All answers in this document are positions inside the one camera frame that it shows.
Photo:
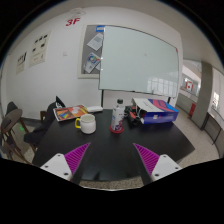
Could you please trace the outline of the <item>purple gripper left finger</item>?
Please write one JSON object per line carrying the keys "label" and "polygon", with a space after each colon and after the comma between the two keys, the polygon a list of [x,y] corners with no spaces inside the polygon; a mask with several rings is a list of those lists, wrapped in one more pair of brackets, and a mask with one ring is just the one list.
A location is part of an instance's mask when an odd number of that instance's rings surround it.
{"label": "purple gripper left finger", "polygon": [[57,153],[42,165],[41,169],[70,181],[79,168],[89,146],[90,144],[86,143],[66,154]]}

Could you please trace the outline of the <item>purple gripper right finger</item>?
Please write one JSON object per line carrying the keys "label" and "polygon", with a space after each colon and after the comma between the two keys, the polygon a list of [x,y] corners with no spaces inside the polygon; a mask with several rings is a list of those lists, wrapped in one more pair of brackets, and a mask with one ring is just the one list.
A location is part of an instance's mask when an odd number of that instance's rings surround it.
{"label": "purple gripper right finger", "polygon": [[153,181],[157,181],[181,170],[181,167],[167,154],[158,155],[148,148],[134,143],[143,165]]}

